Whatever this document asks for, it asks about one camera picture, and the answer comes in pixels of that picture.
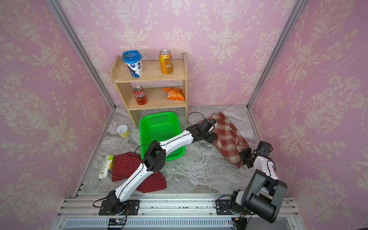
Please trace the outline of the aluminium front rail frame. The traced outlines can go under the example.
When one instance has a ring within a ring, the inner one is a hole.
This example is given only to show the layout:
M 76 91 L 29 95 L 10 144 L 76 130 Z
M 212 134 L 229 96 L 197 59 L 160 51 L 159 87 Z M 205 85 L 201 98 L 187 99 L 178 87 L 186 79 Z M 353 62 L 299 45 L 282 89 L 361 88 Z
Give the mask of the aluminium front rail frame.
M 136 216 L 99 216 L 101 196 L 82 195 L 67 198 L 52 225 L 53 230 L 113 230 L 110 218 L 127 219 L 115 230 L 233 230 L 233 218 L 247 218 L 246 230 L 302 230 L 302 221 L 291 198 L 285 198 L 273 223 L 256 214 L 244 217 L 217 215 L 214 204 L 229 199 L 222 194 L 135 194 L 139 200 Z

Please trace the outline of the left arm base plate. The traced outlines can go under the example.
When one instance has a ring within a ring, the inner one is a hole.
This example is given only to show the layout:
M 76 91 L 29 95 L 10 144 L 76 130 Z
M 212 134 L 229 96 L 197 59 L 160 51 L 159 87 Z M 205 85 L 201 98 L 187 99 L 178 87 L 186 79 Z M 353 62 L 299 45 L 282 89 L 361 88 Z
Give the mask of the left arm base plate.
M 99 216 L 136 216 L 140 208 L 139 200 L 108 202 L 104 200 L 99 209 Z

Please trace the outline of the red polka dot skirt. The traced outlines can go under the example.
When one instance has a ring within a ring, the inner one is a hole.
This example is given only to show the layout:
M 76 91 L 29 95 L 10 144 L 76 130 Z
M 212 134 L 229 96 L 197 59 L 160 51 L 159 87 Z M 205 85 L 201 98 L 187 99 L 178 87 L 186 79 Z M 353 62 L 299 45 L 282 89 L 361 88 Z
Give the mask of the red polka dot skirt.
M 138 154 L 127 152 L 114 156 L 114 167 L 112 170 L 112 182 L 121 182 L 128 179 L 141 165 L 141 158 Z M 160 172 L 155 172 L 145 179 L 137 191 L 151 193 L 165 190 L 167 183 L 165 177 Z

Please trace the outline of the left aluminium corner post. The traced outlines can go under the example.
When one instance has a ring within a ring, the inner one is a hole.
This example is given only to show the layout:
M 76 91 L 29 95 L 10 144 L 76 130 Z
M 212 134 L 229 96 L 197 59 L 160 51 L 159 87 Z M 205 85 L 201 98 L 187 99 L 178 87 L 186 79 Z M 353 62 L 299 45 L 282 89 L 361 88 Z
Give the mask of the left aluminium corner post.
M 64 13 L 61 4 L 58 3 L 56 0 L 46 0 L 47 4 L 51 8 L 51 11 L 55 15 L 56 19 L 60 23 L 63 31 L 67 35 L 68 39 L 70 40 L 71 44 L 73 45 L 74 49 L 76 50 L 79 58 L 83 62 L 84 66 L 86 67 L 88 73 L 91 75 L 92 79 L 94 80 L 95 84 L 97 85 L 98 89 L 100 90 L 101 94 L 103 95 L 106 102 L 109 104 L 110 108 L 115 111 L 116 104 L 114 103 L 110 93 L 108 92 L 107 88 L 105 87 L 103 81 L 101 80 L 100 76 L 97 73 L 95 66 L 93 65 L 91 59 L 89 58 L 85 48 L 83 47 L 81 41 L 79 40 L 77 33 L 73 29 L 69 19 L 67 18 L 66 14 Z

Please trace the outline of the green white carton box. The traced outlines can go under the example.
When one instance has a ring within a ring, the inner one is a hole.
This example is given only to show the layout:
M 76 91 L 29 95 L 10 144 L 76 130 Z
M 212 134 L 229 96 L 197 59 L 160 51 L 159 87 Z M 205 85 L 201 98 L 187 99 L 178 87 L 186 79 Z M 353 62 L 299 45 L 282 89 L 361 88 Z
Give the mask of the green white carton box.
M 98 179 L 101 181 L 110 180 L 112 177 L 113 167 L 114 167 L 114 155 L 107 155 L 102 164 L 101 170 L 98 175 Z

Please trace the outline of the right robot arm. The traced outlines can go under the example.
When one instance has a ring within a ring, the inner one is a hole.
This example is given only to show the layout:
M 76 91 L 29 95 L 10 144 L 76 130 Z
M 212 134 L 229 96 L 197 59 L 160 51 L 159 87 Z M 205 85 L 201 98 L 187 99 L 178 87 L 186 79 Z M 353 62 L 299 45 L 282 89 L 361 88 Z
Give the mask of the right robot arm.
M 271 144 L 261 141 L 255 150 L 240 152 L 242 165 L 255 168 L 255 173 L 244 191 L 233 192 L 229 205 L 234 214 L 251 212 L 269 223 L 277 219 L 288 187 L 276 175 L 272 150 Z

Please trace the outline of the red cola can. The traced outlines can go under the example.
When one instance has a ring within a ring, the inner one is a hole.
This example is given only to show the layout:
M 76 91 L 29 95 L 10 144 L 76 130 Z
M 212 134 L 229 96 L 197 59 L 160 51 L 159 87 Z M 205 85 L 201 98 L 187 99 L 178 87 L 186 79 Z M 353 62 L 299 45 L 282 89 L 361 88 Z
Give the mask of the red cola can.
M 141 86 L 137 86 L 133 89 L 134 96 L 136 98 L 138 105 L 145 105 L 147 103 L 147 98 L 145 91 Z

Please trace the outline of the black connector box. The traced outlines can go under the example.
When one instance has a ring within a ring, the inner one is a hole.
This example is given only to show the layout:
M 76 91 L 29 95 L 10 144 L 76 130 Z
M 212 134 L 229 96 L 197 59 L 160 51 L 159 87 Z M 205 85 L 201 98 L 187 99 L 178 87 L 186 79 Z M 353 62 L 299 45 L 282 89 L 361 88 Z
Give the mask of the black connector box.
M 246 230 L 248 226 L 247 218 L 233 218 L 232 223 L 234 230 Z

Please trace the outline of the right aluminium corner post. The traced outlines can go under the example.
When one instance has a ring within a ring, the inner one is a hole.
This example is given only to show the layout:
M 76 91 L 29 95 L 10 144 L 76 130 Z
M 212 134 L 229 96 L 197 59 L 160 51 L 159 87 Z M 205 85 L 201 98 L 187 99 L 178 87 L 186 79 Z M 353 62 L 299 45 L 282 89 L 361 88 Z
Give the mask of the right aluminium corner post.
M 249 111 L 252 110 L 252 108 L 254 107 L 257 98 L 259 96 L 259 94 L 261 93 L 261 90 L 273 68 L 273 66 L 275 65 L 279 55 L 282 52 L 282 49 L 285 45 L 285 43 L 287 42 L 288 37 L 291 34 L 291 31 L 293 30 L 299 16 L 301 15 L 305 4 L 307 3 L 307 0 L 297 0 L 295 1 L 295 4 L 292 8 L 292 11 L 286 21 L 285 26 L 283 27 L 283 29 L 281 30 L 280 36 L 275 44 L 275 47 L 273 49 L 273 51 L 271 52 L 270 58 L 268 59 L 264 71 L 261 74 L 261 77 L 254 89 L 254 92 L 250 98 L 250 101 L 247 105 L 247 108 Z

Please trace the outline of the small black circuit board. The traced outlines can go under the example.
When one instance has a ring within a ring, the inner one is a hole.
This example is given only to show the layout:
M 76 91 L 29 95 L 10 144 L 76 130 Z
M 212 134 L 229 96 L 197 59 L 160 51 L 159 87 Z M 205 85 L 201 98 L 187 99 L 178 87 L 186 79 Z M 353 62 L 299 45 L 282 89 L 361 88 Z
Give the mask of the small black circuit board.
M 124 226 L 125 226 L 125 224 L 126 224 L 126 222 L 127 222 L 127 219 L 125 219 L 125 218 L 111 218 L 111 219 L 109 219 L 109 221 L 108 221 L 108 224 L 107 224 L 107 227 L 109 228 L 109 229 L 118 229 L 118 228 L 123 228 Z

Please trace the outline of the aluminium corner post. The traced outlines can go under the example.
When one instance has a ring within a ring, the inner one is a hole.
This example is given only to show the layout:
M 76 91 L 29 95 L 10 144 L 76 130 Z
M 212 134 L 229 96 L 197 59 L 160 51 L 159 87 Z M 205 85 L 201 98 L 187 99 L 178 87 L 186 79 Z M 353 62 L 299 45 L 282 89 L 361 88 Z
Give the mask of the aluminium corner post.
M 100 76 L 97 73 L 95 66 L 93 65 L 91 59 L 89 58 L 85 48 L 83 47 L 81 41 L 79 40 L 77 33 L 73 29 L 69 19 L 67 18 L 66 14 L 64 13 L 61 4 L 58 3 L 56 0 L 46 0 L 47 4 L 51 8 L 51 11 L 55 15 L 56 19 L 60 23 L 63 31 L 67 35 L 68 39 L 70 40 L 71 44 L 73 45 L 74 49 L 76 50 L 79 58 L 83 62 L 84 66 L 86 67 L 88 73 L 91 75 L 92 79 L 94 80 L 95 84 L 97 85 L 98 89 L 100 90 L 101 94 L 103 95 L 106 102 L 109 104 L 110 108 L 115 111 L 116 104 L 114 103 L 110 93 L 108 92 L 107 88 L 105 87 L 103 81 L 101 80 Z
M 249 111 L 252 110 L 252 108 L 254 107 L 257 98 L 259 96 L 259 94 L 261 93 L 261 90 L 273 68 L 273 66 L 275 65 L 279 55 L 282 52 L 282 49 L 285 45 L 285 43 L 287 42 L 288 37 L 291 34 L 291 31 L 293 30 L 299 16 L 301 15 L 305 4 L 307 3 L 307 0 L 297 0 L 295 1 L 295 4 L 292 8 L 292 11 L 286 21 L 285 26 L 283 27 L 283 29 L 281 30 L 280 36 L 275 44 L 275 47 L 273 49 L 273 51 L 271 52 L 270 58 L 268 59 L 264 71 L 261 74 L 261 77 L 254 89 L 254 92 L 250 98 L 250 101 L 247 105 L 247 108 Z

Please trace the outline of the wooden two-tier shelf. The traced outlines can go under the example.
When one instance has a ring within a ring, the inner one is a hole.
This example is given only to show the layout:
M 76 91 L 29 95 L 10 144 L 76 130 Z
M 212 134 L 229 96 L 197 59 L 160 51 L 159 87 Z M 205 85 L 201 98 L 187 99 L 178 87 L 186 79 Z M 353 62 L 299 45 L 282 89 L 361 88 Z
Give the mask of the wooden two-tier shelf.
M 173 60 L 173 74 L 171 75 L 161 73 L 158 60 L 144 60 L 143 75 L 134 78 L 128 72 L 126 64 L 120 56 L 115 57 L 109 75 L 135 128 L 139 126 L 141 110 L 183 107 L 185 108 L 185 114 L 188 114 L 188 64 L 186 53 L 182 54 L 181 59 Z M 183 90 L 184 101 L 166 99 L 163 88 L 169 87 L 171 81 L 176 81 L 176 84 L 182 82 L 182 86 L 178 86 L 178 88 Z M 146 105 L 137 104 L 133 94 L 134 86 L 143 87 L 147 98 Z

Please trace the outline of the orange snack bag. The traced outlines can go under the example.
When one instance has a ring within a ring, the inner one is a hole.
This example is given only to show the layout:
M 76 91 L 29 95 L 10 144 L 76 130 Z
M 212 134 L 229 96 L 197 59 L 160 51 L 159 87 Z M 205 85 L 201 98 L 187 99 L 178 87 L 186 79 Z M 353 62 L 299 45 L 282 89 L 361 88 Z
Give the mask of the orange snack bag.
M 167 100 L 174 100 L 174 101 L 185 101 L 184 92 L 180 88 L 170 87 L 170 88 L 163 88 L 163 90 L 167 93 Z

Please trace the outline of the orange soda can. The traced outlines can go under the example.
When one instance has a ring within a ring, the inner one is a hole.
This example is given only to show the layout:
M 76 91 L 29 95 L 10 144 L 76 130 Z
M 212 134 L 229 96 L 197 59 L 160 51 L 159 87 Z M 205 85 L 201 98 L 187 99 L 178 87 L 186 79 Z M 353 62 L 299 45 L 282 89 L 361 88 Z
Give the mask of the orange soda can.
M 169 50 L 161 50 L 159 54 L 159 61 L 162 74 L 170 75 L 173 73 L 172 54 Z

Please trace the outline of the red plaid skirt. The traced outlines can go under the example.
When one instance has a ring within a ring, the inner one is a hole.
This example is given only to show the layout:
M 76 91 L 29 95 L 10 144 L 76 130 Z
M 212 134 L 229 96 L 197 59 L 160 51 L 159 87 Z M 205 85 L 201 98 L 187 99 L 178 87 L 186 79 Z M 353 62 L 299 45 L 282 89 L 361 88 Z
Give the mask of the red plaid skirt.
M 250 148 L 248 142 L 224 113 L 213 113 L 208 117 L 208 120 L 211 119 L 215 119 L 217 122 L 213 130 L 217 137 L 212 144 L 227 162 L 237 169 L 242 168 L 240 152 Z

